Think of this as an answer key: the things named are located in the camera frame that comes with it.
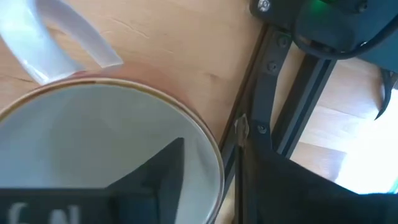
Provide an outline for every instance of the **black cable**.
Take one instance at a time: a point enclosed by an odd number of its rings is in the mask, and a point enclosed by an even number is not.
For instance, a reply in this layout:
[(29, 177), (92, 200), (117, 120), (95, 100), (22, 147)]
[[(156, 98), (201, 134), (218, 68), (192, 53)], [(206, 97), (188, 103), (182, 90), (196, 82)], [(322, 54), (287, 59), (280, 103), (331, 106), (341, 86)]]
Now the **black cable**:
[(329, 59), (329, 60), (342, 60), (349, 59), (352, 57), (356, 57), (361, 55), (368, 50), (373, 49), (375, 46), (379, 45), (381, 42), (386, 40), (391, 34), (393, 34), (398, 29), (398, 14), (382, 29), (379, 33), (377, 33), (371, 40), (366, 42), (365, 44), (357, 47), (356, 49), (349, 52), (326, 52), (321, 49), (316, 49), (315, 47), (309, 46), (306, 43), (302, 42), (299, 39), (299, 34), (297, 33), (297, 25), (299, 24), (300, 16), (303, 13), (303, 8), (312, 0), (306, 0), (304, 4), (302, 4), (301, 8), (298, 11), (298, 15), (295, 18), (295, 21), (292, 24), (292, 40), (295, 44), (302, 49), (305, 53), (314, 55), (319, 58)]
[(381, 71), (381, 78), (382, 78), (383, 86), (384, 86), (384, 99), (383, 99), (381, 108), (379, 110), (379, 113), (376, 116), (376, 119), (380, 118), (380, 116), (384, 112), (386, 112), (388, 104), (390, 103), (390, 100), (391, 100), (391, 91), (394, 86), (394, 84), (392, 83), (392, 77), (391, 77), (390, 71), (383, 69), (383, 68), (381, 68), (380, 71)]

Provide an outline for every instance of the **white ceramic cup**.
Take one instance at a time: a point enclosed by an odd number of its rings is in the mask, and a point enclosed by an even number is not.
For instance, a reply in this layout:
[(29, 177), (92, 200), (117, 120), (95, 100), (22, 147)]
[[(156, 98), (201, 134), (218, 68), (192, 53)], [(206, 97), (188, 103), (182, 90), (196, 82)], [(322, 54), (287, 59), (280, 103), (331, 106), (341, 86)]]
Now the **white ceramic cup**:
[[(104, 69), (82, 72), (51, 38), (43, 18), (77, 40)], [(0, 34), (43, 84), (0, 112), (0, 188), (107, 187), (184, 138), (176, 223), (215, 219), (224, 182), (217, 143), (161, 72), (139, 63), (123, 65), (61, 0), (1, 0)]]

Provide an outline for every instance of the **bolt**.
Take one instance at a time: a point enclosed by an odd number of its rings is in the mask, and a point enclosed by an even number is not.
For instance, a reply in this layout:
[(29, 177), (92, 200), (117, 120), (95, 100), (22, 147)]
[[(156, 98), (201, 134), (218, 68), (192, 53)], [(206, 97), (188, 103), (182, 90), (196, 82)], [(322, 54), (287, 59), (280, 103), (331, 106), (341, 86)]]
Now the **bolt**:
[(278, 67), (278, 66), (276, 65), (275, 62), (269, 62), (269, 63), (267, 64), (267, 69), (268, 69), (268, 71), (270, 71), (270, 72), (276, 71), (277, 67)]
[(260, 0), (258, 4), (258, 8), (261, 12), (266, 12), (271, 7), (271, 3), (269, 0)]
[(264, 126), (257, 126), (257, 130), (259, 131), (260, 134), (265, 134), (267, 132), (267, 129)]
[(278, 38), (278, 46), (285, 48), (287, 47), (287, 44), (289, 43), (289, 40), (287, 40), (287, 37), (285, 35), (282, 35)]
[(358, 4), (357, 8), (356, 8), (356, 10), (357, 10), (359, 13), (362, 13), (362, 12), (366, 11), (367, 9), (368, 9), (368, 1), (361, 1), (361, 2)]

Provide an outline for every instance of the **black fabric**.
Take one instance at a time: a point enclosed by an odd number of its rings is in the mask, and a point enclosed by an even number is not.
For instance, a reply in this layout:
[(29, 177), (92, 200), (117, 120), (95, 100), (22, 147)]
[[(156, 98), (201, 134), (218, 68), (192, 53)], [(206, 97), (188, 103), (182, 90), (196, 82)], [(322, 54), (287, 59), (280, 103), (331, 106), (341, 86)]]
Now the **black fabric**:
[(251, 155), (259, 223), (398, 223), (397, 195), (358, 195), (273, 151), (261, 154)]
[(381, 78), (384, 88), (384, 98), (382, 100), (382, 105), (379, 110), (379, 113), (376, 116), (376, 119), (380, 118), (380, 116), (383, 115), (384, 112), (386, 112), (388, 104), (390, 103), (391, 100), (391, 91), (393, 87), (390, 71), (385, 69), (380, 69), (380, 71), (381, 71)]

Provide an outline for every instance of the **gold rim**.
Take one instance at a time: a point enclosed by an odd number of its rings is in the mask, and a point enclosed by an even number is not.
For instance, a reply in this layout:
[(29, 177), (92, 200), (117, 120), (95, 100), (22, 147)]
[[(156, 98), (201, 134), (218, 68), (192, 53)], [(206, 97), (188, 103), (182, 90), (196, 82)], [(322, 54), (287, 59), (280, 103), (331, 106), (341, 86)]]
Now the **gold rim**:
[(142, 91), (144, 93), (148, 93), (156, 98), (159, 98), (166, 103), (171, 104), (174, 108), (177, 110), (181, 111), (183, 114), (185, 114), (188, 118), (192, 119), (195, 124), (200, 128), (200, 130), (206, 135), (208, 140), (211, 143), (211, 146), (213, 147), (214, 153), (216, 155), (218, 165), (219, 165), (219, 172), (220, 172), (220, 191), (218, 192), (218, 197), (217, 201), (215, 203), (215, 206), (212, 209), (212, 213), (208, 217), (208, 223), (211, 223), (212, 221), (215, 220), (216, 214), (218, 210), (221, 207), (221, 199), (223, 196), (223, 191), (224, 191), (224, 169), (223, 169), (223, 161), (221, 159), (221, 154), (220, 150), (218, 149), (217, 142), (215, 138), (213, 137), (211, 131), (209, 128), (206, 126), (205, 122), (202, 121), (202, 119), (194, 113), (191, 109), (189, 109), (187, 106), (185, 106), (183, 103), (179, 102), (177, 99), (174, 97), (156, 90), (150, 86), (141, 84), (141, 83), (136, 83), (132, 82), (129, 80), (123, 80), (123, 79), (117, 79), (117, 78), (103, 78), (103, 77), (90, 77), (90, 78), (75, 78), (71, 80), (64, 80), (56, 83), (51, 83), (45, 86), (42, 86), (38, 89), (35, 89), (24, 96), (20, 97), (11, 105), (7, 106), (3, 110), (0, 111), (0, 123), (6, 119), (8, 115), (10, 115), (13, 111), (18, 109), (19, 107), (23, 106), (24, 104), (28, 103), (30, 100), (33, 100), (34, 98), (41, 96), (46, 93), (50, 93), (51, 91), (54, 90), (59, 90), (61, 88), (66, 88), (70, 86), (77, 86), (77, 85), (97, 85), (97, 84), (103, 84), (103, 85), (114, 85), (114, 86), (121, 86), (121, 87), (126, 87), (126, 88), (133, 88), (139, 91)]

